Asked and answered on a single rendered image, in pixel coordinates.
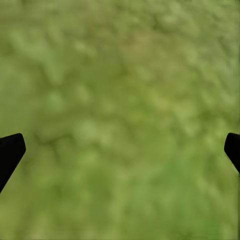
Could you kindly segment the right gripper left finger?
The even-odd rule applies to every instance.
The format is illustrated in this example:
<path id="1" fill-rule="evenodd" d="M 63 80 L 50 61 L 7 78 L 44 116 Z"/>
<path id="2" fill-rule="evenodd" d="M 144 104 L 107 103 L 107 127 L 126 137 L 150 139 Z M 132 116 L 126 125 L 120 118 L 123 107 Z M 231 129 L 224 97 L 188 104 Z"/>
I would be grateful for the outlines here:
<path id="1" fill-rule="evenodd" d="M 0 193 L 26 152 L 22 133 L 0 138 Z"/>

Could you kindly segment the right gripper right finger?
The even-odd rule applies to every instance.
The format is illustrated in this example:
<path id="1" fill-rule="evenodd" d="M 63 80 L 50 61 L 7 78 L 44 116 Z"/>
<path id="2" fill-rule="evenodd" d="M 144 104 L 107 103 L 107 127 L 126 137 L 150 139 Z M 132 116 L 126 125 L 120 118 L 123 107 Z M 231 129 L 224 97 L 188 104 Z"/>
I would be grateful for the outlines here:
<path id="1" fill-rule="evenodd" d="M 228 133 L 224 151 L 240 173 L 240 135 L 235 133 Z"/>

